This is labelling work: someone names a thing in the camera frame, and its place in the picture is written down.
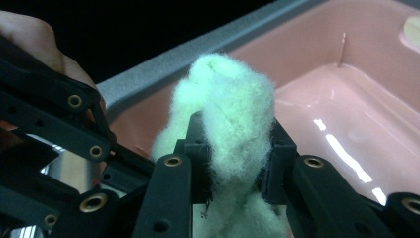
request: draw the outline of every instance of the pink plastic tub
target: pink plastic tub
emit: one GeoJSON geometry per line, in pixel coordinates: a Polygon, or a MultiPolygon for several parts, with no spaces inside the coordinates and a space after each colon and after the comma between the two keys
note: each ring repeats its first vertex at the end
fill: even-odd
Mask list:
{"type": "MultiPolygon", "coordinates": [[[[420,51],[402,33],[411,16],[420,12],[393,1],[329,1],[229,52],[273,81],[276,118],[300,154],[329,160],[382,204],[420,194],[420,51]]],[[[149,151],[172,88],[116,117],[121,144],[149,151]]]]}

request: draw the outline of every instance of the finger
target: finger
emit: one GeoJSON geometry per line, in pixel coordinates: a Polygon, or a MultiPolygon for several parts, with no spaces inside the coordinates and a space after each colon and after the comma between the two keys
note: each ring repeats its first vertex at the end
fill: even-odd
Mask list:
{"type": "Polygon", "coordinates": [[[0,128],[3,128],[5,130],[7,130],[7,131],[11,131],[13,129],[16,129],[16,126],[14,126],[14,125],[12,125],[12,124],[10,124],[8,122],[5,122],[5,121],[0,120],[0,128]]]}
{"type": "MultiPolygon", "coordinates": [[[[83,82],[83,83],[93,87],[94,89],[98,90],[98,88],[96,87],[93,80],[80,67],[80,65],[77,63],[77,61],[75,61],[74,59],[72,59],[72,58],[70,58],[66,55],[62,55],[62,65],[63,65],[63,70],[64,70],[63,73],[65,75],[67,75],[68,77],[70,77],[72,79],[75,79],[77,81],[83,82]]],[[[101,96],[100,105],[101,105],[102,110],[105,111],[106,105],[105,105],[105,100],[102,96],[101,96]]]]}
{"type": "Polygon", "coordinates": [[[0,11],[0,34],[48,67],[63,72],[62,53],[52,27],[45,21],[0,11]]]}
{"type": "Polygon", "coordinates": [[[7,151],[22,142],[19,137],[0,127],[0,152],[7,151]]]}

